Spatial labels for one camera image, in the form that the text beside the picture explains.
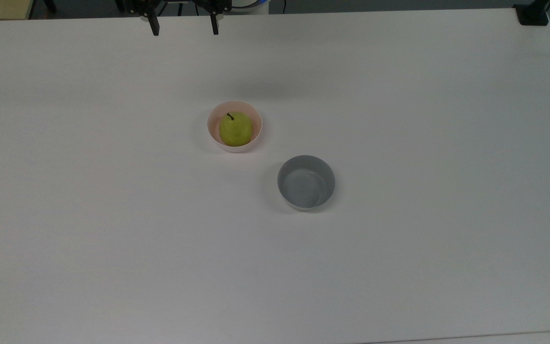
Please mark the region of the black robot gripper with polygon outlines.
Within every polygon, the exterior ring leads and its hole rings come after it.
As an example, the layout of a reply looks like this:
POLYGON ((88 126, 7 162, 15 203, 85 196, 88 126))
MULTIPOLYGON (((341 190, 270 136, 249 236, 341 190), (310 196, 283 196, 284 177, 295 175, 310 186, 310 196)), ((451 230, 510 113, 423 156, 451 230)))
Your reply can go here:
POLYGON ((116 0, 115 2, 121 11, 141 17, 148 17, 148 23, 154 36, 159 36, 160 25, 158 17, 169 4, 177 4, 182 9, 186 4, 190 4, 191 7, 205 10, 210 15, 212 33, 214 35, 220 33, 218 15, 232 10, 232 0, 116 0))

